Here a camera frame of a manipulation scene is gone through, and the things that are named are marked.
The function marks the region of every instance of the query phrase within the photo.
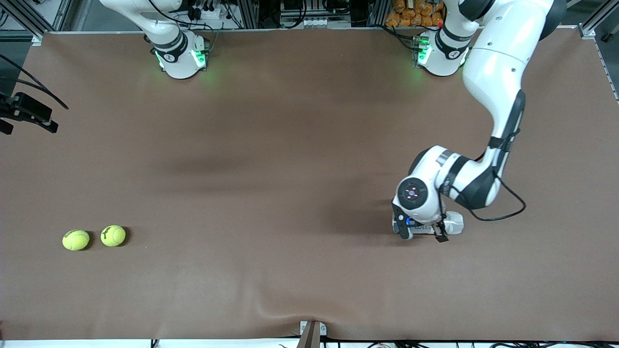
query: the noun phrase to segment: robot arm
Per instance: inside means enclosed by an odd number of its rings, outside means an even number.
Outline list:
[[[402,238],[411,239],[409,227],[422,224],[431,225],[439,241],[447,240],[440,194],[470,211],[495,200],[524,111],[522,73],[540,40],[551,6],[552,0],[501,1],[485,14],[485,28],[463,72],[467,90],[494,121],[483,160],[476,162],[441,146],[419,154],[392,201],[394,231]]]
[[[182,0],[100,0],[142,29],[153,45],[161,68],[175,79],[186,79],[206,67],[208,41],[160,12],[180,7]]]

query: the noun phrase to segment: brown table surface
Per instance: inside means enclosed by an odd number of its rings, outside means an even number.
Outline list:
[[[592,41],[557,30],[524,74],[505,174],[527,201],[402,241],[413,158],[484,149],[461,73],[369,30],[223,33],[209,71],[160,72],[141,35],[46,35],[25,67],[70,107],[0,137],[5,339],[619,340],[618,107]],[[448,207],[462,212],[455,203]],[[518,208],[503,190],[496,216]],[[107,225],[131,230],[103,246]],[[87,251],[63,248],[92,231]]]

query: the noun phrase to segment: tennis ball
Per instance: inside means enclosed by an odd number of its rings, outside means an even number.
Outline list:
[[[71,230],[64,235],[63,246],[72,251],[81,250],[88,245],[89,241],[90,236],[86,233],[86,231]]]
[[[119,225],[107,226],[101,232],[101,241],[107,246],[118,246],[124,242],[127,233]]]

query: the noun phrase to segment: black cable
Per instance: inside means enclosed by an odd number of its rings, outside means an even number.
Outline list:
[[[299,26],[301,23],[303,23],[303,20],[305,19],[305,15],[308,12],[308,5],[307,5],[307,2],[305,2],[305,0],[299,0],[299,1],[301,2],[300,6],[299,6],[299,18],[290,27],[286,27],[284,25],[285,29],[293,29],[293,28],[296,28],[297,26]]]
[[[322,8],[324,8],[325,10],[333,14],[346,14],[350,12],[350,2],[347,3],[345,9],[332,9],[329,6],[327,6],[327,0],[322,0]]]
[[[50,90],[48,90],[47,88],[43,88],[43,87],[40,87],[40,86],[37,86],[37,85],[33,84],[32,82],[28,82],[28,81],[24,81],[24,80],[20,80],[20,79],[8,79],[6,77],[0,76],[0,80],[17,82],[17,83],[20,83],[20,84],[24,84],[26,86],[30,86],[30,87],[32,87],[34,89],[38,89],[41,92],[43,92],[43,93],[49,95],[50,97],[52,97],[54,100],[56,100],[56,102],[58,102],[66,110],[69,109],[69,107],[62,100],[60,100],[60,98],[58,98],[54,93],[50,92]]]
[[[189,29],[191,29],[191,26],[192,26],[192,25],[194,25],[193,23],[187,23],[187,22],[184,22],[184,21],[182,21],[182,20],[174,19],[174,18],[170,17],[169,15],[166,15],[165,13],[163,13],[163,12],[162,12],[162,11],[161,11],[161,10],[160,10],[160,9],[159,9],[156,5],[155,5],[155,3],[154,3],[152,0],[149,0],[149,3],[150,3],[150,5],[151,5],[151,6],[155,9],[155,11],[159,12],[159,14],[160,14],[160,15],[162,15],[162,16],[164,16],[164,17],[166,17],[167,19],[173,20],[173,21],[174,21],[174,22],[176,22],[177,24],[185,24],[185,25],[187,25],[187,26],[188,26],[188,28],[189,28]],[[210,25],[206,24],[206,23],[203,23],[203,24],[196,24],[196,25],[203,25],[205,29],[206,29],[206,27],[208,27],[208,28],[209,28],[209,30],[213,30],[213,28],[212,28]]]
[[[362,23],[362,22],[368,22],[368,18],[365,17],[364,19],[360,19],[360,20],[351,20],[350,23]]]
[[[0,27],[6,24],[6,21],[9,20],[9,17],[10,15],[5,10],[2,10],[2,15],[0,15],[0,20],[2,21],[2,24],[0,24]]]
[[[215,38],[213,39],[213,43],[209,47],[209,53],[213,52],[213,50],[215,49],[215,44],[217,43],[217,38],[219,37],[220,31],[221,29],[215,32]]]
[[[31,73],[27,72],[26,69],[22,68],[21,66],[19,66],[19,64],[13,62],[12,60],[10,60],[9,58],[7,58],[5,55],[0,54],[0,58],[2,58],[3,60],[5,60],[7,63],[9,63],[10,65],[13,65],[14,67],[16,67],[17,69],[19,69],[19,71],[23,72],[24,74],[26,74],[26,76],[28,76],[29,78],[32,79],[32,81],[36,82],[39,86],[41,86],[44,89],[47,89],[47,87],[45,87],[41,81],[37,80],[36,77],[32,76]]]
[[[507,215],[504,215],[504,216],[501,216],[501,217],[490,217],[490,218],[487,218],[487,219],[485,219],[483,217],[477,216],[477,214],[475,214],[472,209],[467,208],[469,213],[471,215],[473,215],[474,218],[476,218],[479,221],[499,221],[499,220],[505,220],[505,219],[510,218],[512,216],[516,216],[516,215],[522,213],[525,209],[527,209],[527,203],[524,201],[524,199],[522,199],[520,196],[518,196],[518,194],[515,193],[514,190],[512,190],[511,188],[509,188],[509,186],[507,186],[507,184],[503,181],[503,179],[501,179],[499,177],[499,175],[497,174],[497,172],[496,172],[496,170],[494,168],[492,169],[492,175],[495,177],[495,179],[499,179],[499,182],[501,183],[501,186],[503,186],[506,190],[508,190],[509,193],[511,193],[511,195],[514,196],[518,201],[520,201],[520,203],[522,204],[522,208],[520,208],[518,211],[513,212],[511,214],[507,214]],[[456,192],[458,192],[458,194],[460,196],[462,196],[462,198],[464,199],[464,202],[466,202],[466,204],[469,204],[469,202],[467,202],[467,200],[466,200],[466,197],[462,194],[462,192],[460,192],[460,190],[458,190],[457,188],[455,188],[453,186],[451,188],[454,189]],[[505,343],[496,343],[496,344],[493,344],[490,348],[497,348],[497,347],[520,348],[520,347],[523,347],[523,346],[510,346],[510,345],[507,345]]]
[[[432,28],[428,28],[428,27],[426,27],[426,26],[424,26],[424,25],[418,25],[418,27],[420,27],[420,28],[424,28],[424,29],[427,29],[427,30],[429,30],[429,31],[431,31],[431,32],[437,32],[437,31],[439,31],[439,30],[440,30],[440,29],[432,29]]]
[[[399,34],[399,33],[396,31],[396,29],[395,29],[395,28],[393,28],[393,31],[391,31],[391,29],[389,29],[389,27],[386,27],[386,26],[381,25],[381,24],[374,24],[374,25],[371,25],[370,27],[372,27],[372,28],[374,28],[374,27],[376,27],[376,28],[381,28],[381,29],[383,29],[384,31],[386,31],[387,33],[389,33],[390,35],[393,35],[393,36],[395,36],[395,37],[400,37],[400,38],[404,38],[404,39],[408,39],[408,40],[412,40],[412,39],[413,39],[413,37],[412,37],[412,36],[407,36],[407,35]]]
[[[305,19],[305,16],[308,12],[308,6],[307,3],[305,2],[305,0],[299,0],[299,18],[297,18],[297,20],[295,21],[295,23],[289,27],[282,25],[277,19],[277,8],[273,8],[273,4],[277,2],[277,0],[271,0],[271,8],[269,10],[269,12],[271,13],[271,20],[273,21],[273,23],[275,23],[275,25],[278,28],[283,28],[283,29],[293,29],[296,28],[297,26],[299,26],[301,23],[303,23],[303,20]]]
[[[239,20],[236,19],[234,12],[232,12],[232,6],[230,6],[230,3],[228,2],[228,0],[222,0],[222,3],[224,4],[226,11],[228,11],[228,14],[230,14],[230,17],[232,18],[232,22],[234,22],[239,29],[244,29],[243,26],[241,25],[241,22],[239,22]]]
[[[422,341],[412,341],[410,339],[404,340],[404,345],[405,346],[410,346],[410,347],[414,347],[414,348],[429,348],[428,346],[424,346],[423,344],[421,344]]]
[[[400,41],[402,46],[406,47],[411,52],[415,52],[416,51],[415,48],[412,48],[411,46],[407,45],[406,42],[402,41],[402,38],[400,37],[400,35],[398,33],[396,33],[396,29],[395,28],[392,28],[392,29],[393,29],[393,35],[397,38],[398,41]]]

